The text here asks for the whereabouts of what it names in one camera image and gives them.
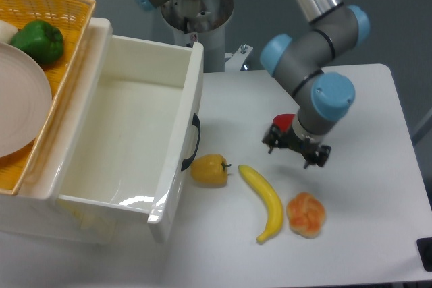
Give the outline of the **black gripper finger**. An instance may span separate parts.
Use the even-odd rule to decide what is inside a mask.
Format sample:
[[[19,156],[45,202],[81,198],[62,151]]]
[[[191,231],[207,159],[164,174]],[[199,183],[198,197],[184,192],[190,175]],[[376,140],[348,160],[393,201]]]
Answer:
[[[318,167],[323,167],[327,162],[331,154],[331,147],[328,145],[318,145],[316,148],[309,152],[305,152],[302,156],[305,159],[304,169],[307,169],[311,165],[316,165]]]
[[[267,147],[267,152],[271,154],[275,148],[279,148],[279,140],[281,136],[280,128],[274,123],[265,132],[262,143]]]

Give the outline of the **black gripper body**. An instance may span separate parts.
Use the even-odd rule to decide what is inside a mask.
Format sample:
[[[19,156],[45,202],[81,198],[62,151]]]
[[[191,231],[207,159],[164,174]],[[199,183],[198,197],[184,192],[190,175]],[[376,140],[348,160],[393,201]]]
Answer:
[[[297,134],[291,125],[278,140],[278,148],[289,149],[304,156],[317,156],[319,142],[310,135]]]

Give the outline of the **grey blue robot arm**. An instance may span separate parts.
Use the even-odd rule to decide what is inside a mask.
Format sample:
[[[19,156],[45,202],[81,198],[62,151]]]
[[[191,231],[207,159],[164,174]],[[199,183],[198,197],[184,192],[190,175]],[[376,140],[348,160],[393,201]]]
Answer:
[[[175,43],[201,44],[206,72],[227,71],[225,26],[234,0],[135,0],[146,11],[159,9]],[[280,34],[260,56],[262,66],[297,103],[299,110],[286,126],[273,124],[263,137],[271,149],[301,154],[306,166],[322,167],[331,149],[324,137],[348,112],[355,99],[351,81],[323,68],[357,47],[370,32],[367,14],[342,0],[297,0],[310,30],[298,39]]]

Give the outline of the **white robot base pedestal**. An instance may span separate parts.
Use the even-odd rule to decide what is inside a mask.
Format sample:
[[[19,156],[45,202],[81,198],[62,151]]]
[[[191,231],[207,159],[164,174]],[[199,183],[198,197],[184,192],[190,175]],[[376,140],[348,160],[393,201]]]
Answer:
[[[225,27],[233,12],[234,0],[171,0],[161,7],[175,45],[204,47],[205,72],[225,70]]]

